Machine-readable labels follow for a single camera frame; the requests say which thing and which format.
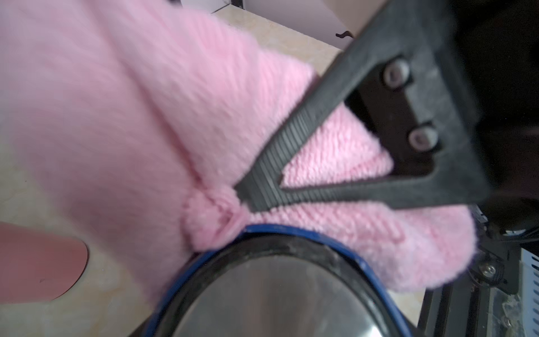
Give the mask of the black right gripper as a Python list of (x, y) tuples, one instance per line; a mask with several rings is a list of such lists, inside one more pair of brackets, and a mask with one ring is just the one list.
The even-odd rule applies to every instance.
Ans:
[[(285, 166), (352, 99), (393, 158), (392, 173), (282, 188)], [(537, 1), (387, 2), (235, 189), (254, 212), (319, 202), (477, 204), (501, 234), (537, 235)]]

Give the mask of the blue thermos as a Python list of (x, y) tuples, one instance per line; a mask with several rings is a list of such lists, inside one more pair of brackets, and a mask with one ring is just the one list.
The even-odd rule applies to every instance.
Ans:
[(367, 262), (296, 227), (248, 226), (194, 255), (135, 336), (411, 336)]

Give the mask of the pink towel cloth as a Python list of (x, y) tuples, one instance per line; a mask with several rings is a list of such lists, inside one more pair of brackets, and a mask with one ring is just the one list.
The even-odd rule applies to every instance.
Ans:
[(234, 186), (317, 80), (212, 15), (166, 1), (3, 1), (1, 112), (21, 164), (157, 303), (196, 253), (281, 224), (356, 251), (397, 292), (457, 277), (465, 206), (247, 209)]

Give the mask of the pink thermos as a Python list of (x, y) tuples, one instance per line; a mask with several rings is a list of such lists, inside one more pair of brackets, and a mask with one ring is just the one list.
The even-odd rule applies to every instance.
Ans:
[(57, 299), (88, 263), (88, 247), (74, 237), (1, 223), (1, 303)]

